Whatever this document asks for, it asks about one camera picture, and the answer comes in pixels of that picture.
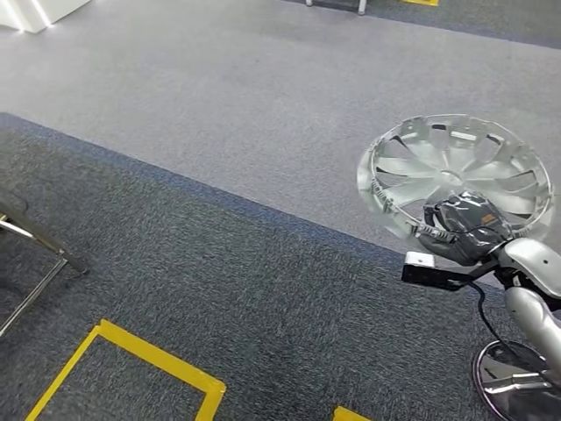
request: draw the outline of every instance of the yellow tape line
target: yellow tape line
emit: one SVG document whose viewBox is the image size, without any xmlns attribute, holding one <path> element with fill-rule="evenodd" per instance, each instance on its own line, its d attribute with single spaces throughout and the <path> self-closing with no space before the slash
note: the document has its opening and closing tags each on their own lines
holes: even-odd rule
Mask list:
<svg viewBox="0 0 561 421">
<path fill-rule="evenodd" d="M 406 3 L 423 4 L 425 6 L 438 6 L 439 0 L 403 0 Z"/>
<path fill-rule="evenodd" d="M 55 378 L 54 381 L 53 381 L 53 383 L 51 383 L 51 385 L 47 389 L 47 392 L 41 396 L 41 399 L 39 399 L 39 401 L 36 403 L 35 407 L 29 413 L 29 415 L 28 415 L 27 418 L 26 418 L 25 420 L 31 421 L 37 418 L 37 416 L 38 416 L 39 413 L 41 413 L 43 408 L 47 405 L 48 402 L 49 402 L 49 399 L 54 395 L 54 392 L 56 392 L 57 389 L 58 389 L 63 382 L 64 382 L 64 379 L 66 379 L 66 376 L 70 373 L 70 370 L 75 366 L 76 363 L 78 362 L 80 357 L 81 357 L 82 354 L 85 352 L 86 348 L 90 346 L 94 341 L 94 339 L 95 339 L 95 337 L 98 335 L 99 332 L 99 326 L 96 326 L 92 329 L 91 332 L 90 332 L 89 335 L 84 340 L 84 342 L 80 344 L 80 346 L 78 346 L 78 349 L 77 349 L 75 353 L 70 357 L 70 360 L 68 360 L 66 365 L 63 367 L 62 370 L 60 370 L 60 373 L 59 373 L 57 378 Z"/>
<path fill-rule="evenodd" d="M 360 416 L 359 414 L 343 408 L 342 406 L 337 406 L 333 412 L 333 421 L 369 421 L 368 418 Z"/>
<path fill-rule="evenodd" d="M 78 349 L 70 357 L 70 360 L 37 402 L 33 410 L 27 416 L 26 421 L 32 421 L 37 418 L 64 379 L 70 373 L 70 370 L 76 365 L 80 357 L 98 335 L 138 358 L 162 369 L 169 375 L 173 375 L 190 384 L 194 388 L 204 392 L 206 395 L 197 413 L 197 417 L 195 418 L 197 421 L 212 420 L 220 404 L 222 395 L 226 390 L 225 385 L 220 380 L 215 379 L 197 367 L 193 367 L 183 360 L 179 360 L 174 355 L 162 351 L 157 346 L 132 335 L 107 320 L 101 319 L 100 325 L 92 329 L 84 342 L 80 344 Z"/>
</svg>

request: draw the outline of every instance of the cable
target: cable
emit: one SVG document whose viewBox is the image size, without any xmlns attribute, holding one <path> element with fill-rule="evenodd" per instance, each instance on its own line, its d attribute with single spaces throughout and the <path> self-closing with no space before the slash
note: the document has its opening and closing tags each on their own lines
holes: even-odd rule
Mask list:
<svg viewBox="0 0 561 421">
<path fill-rule="evenodd" d="M 518 360 L 520 363 L 523 364 L 523 366 L 529 367 L 531 371 L 535 371 L 540 375 L 544 382 L 549 383 L 551 385 L 552 388 L 556 389 L 559 392 L 561 392 L 561 387 L 557 385 L 556 383 L 550 380 L 548 376 L 542 373 L 540 370 L 536 370 L 533 367 L 532 367 L 531 364 L 529 364 L 527 361 L 524 361 L 522 357 L 520 357 L 519 354 L 516 353 L 513 349 L 512 349 L 510 346 L 509 346 L 507 343 L 504 341 L 502 338 L 501 338 L 487 319 L 487 317 L 485 315 L 485 310 L 483 307 L 483 304 L 485 302 L 485 291 L 483 291 L 481 287 L 476 284 L 475 282 L 468 282 L 467 284 L 469 287 L 471 287 L 473 289 L 475 289 L 477 292 L 479 293 L 479 300 L 477 301 L 477 310 L 479 311 L 479 316 L 483 320 L 483 322 L 487 326 L 487 329 L 489 329 L 491 334 L 495 336 L 501 346 L 504 346 L 504 349 L 508 351 L 509 353 L 511 353 L 513 357 L 515 357 L 517 360 Z"/>
</svg>

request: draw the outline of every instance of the chair leg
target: chair leg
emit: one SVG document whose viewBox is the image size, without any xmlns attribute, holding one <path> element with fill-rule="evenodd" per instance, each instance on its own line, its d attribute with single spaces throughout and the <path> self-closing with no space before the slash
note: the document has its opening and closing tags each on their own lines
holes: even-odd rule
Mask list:
<svg viewBox="0 0 561 421">
<path fill-rule="evenodd" d="M 4 336 L 10 327 L 16 323 L 21 315 L 28 307 L 32 305 L 35 300 L 37 299 L 41 292 L 43 291 L 49 282 L 52 281 L 53 278 L 60 272 L 67 261 L 66 259 L 59 260 L 54 267 L 49 271 L 48 274 L 45 275 L 44 278 L 41 279 L 41 282 L 38 283 L 36 287 L 33 288 L 32 291 L 29 292 L 21 304 L 17 306 L 12 314 L 10 315 L 5 322 L 0 326 L 0 338 Z"/>
<path fill-rule="evenodd" d="M 18 210 L 15 210 L 9 204 L 0 202 L 0 214 L 7 215 L 9 221 L 14 222 L 11 224 L 11 222 L 0 220 L 0 228 L 5 228 L 14 234 L 37 241 L 54 254 L 66 259 L 69 265 L 76 269 L 80 274 L 84 274 L 87 271 L 83 263 L 65 250 L 62 244 L 47 234 L 38 224 Z"/>
<path fill-rule="evenodd" d="M 360 0 L 359 2 L 359 15 L 363 16 L 366 11 L 366 0 Z"/>
<path fill-rule="evenodd" d="M 45 277 L 41 280 L 37 286 L 33 288 L 21 304 L 10 315 L 6 321 L 0 326 L 0 338 L 4 336 L 10 327 L 16 323 L 28 307 L 32 305 L 38 297 L 47 285 L 53 280 L 57 274 L 60 272 L 67 263 L 80 274 L 85 274 L 87 268 L 81 261 L 79 261 L 70 253 L 66 252 L 63 245 L 56 241 L 53 237 L 44 232 L 38 224 L 35 224 L 21 212 L 15 210 L 11 206 L 0 202 L 0 215 L 7 218 L 0 218 L 0 229 L 12 232 L 20 237 L 36 241 L 59 257 L 59 261 L 49 271 Z"/>
</svg>

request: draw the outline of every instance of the carpet floor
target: carpet floor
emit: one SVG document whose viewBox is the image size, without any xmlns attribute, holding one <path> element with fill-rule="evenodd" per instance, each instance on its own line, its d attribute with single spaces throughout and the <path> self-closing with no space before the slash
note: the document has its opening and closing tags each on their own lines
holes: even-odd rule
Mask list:
<svg viewBox="0 0 561 421">
<path fill-rule="evenodd" d="M 303 3 L 301 0 L 289 0 Z M 314 0 L 314 5 L 356 12 L 358 0 Z M 439 0 L 438 7 L 401 0 L 368 0 L 366 14 L 417 25 L 432 26 L 507 39 L 537 46 L 561 48 L 556 0 Z"/>
<path fill-rule="evenodd" d="M 399 253 L 8 114 L 0 179 L 90 268 L 65 268 L 0 342 L 2 419 L 29 413 L 101 318 L 225 383 L 215 419 L 492 419 L 469 375 L 491 339 L 475 297 L 401 283 Z M 52 262 L 0 235 L 2 315 Z M 41 419 L 190 419 L 201 399 L 96 339 Z"/>
<path fill-rule="evenodd" d="M 2 111 L 398 252 L 356 170 L 404 118 L 498 121 L 561 183 L 558 49 L 304 0 L 93 0 L 37 35 L 0 31 L 0 56 Z M 561 218 L 552 228 L 561 250 Z"/>
</svg>

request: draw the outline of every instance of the round metal base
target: round metal base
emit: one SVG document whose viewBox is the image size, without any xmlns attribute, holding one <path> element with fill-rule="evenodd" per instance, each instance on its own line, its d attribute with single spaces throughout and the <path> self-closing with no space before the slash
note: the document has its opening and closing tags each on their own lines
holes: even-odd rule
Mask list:
<svg viewBox="0 0 561 421">
<path fill-rule="evenodd" d="M 472 364 L 472 375 L 483 400 L 504 421 L 561 421 L 561 389 L 552 387 L 537 374 L 558 385 L 557 376 L 535 351 L 508 342 L 517 358 L 498 341 L 492 342 Z"/>
</svg>

